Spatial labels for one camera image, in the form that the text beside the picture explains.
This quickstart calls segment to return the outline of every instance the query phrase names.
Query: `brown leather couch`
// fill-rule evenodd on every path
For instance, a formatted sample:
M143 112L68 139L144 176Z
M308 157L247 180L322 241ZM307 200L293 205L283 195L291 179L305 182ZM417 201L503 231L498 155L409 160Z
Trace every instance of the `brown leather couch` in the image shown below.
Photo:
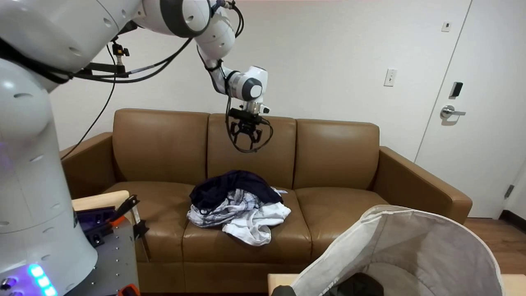
M136 248L142 291L266 292L268 273L300 272L374 205L460 223L471 209L462 192L379 146L374 124L268 119L272 141L242 154L227 137L224 114L124 109L115 113L113 133L83 142L64 159L73 198L128 190L141 200L150 227L150 257L140 242ZM292 213L265 246L186 219L194 186L233 169L288 191L283 199Z

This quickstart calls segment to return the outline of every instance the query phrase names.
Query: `blue led light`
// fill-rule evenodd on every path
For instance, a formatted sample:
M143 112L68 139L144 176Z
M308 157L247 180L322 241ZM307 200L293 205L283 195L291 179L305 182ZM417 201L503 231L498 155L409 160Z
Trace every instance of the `blue led light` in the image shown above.
M37 280L37 282L40 288L47 288L49 285L51 285L47 277L40 278Z
M44 270L39 265L33 264L29 266L29 271L33 275L34 278L39 278L44 275Z
M44 293L46 294L46 296L55 296L57 294L57 290L55 290L55 288L53 287L49 287L46 290L44 290Z
M57 290L51 284L51 281L46 276L46 273L38 264L31 264L29 266L29 273L33 276L38 286L42 290L44 296L57 296Z

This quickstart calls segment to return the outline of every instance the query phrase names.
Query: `clothing pile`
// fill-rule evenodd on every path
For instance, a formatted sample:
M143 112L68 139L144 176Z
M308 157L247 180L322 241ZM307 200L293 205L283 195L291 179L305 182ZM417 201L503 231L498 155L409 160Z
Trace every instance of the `clothing pile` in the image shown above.
M282 224L290 214L280 193L287 192L254 173L230 171L194 188L186 217L202 228L223 225L224 232L250 245L268 244L269 226Z

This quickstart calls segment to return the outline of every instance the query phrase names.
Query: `door hinge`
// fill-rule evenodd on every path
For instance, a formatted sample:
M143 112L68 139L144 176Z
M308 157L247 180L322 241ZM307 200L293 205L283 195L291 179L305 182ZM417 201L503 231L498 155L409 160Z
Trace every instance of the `door hinge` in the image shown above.
M508 199L511 195L511 192L513 191L513 189L515 188L514 185L510 185L508 187L508 190L506 190L506 193L504 194L504 199Z

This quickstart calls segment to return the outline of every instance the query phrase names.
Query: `baseboard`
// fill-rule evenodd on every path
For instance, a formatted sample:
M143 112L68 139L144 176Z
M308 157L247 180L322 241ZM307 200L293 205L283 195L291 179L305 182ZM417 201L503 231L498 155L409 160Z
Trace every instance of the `baseboard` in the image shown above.
M526 219L514 214L509 210L502 211L499 220L504 220L526 233Z

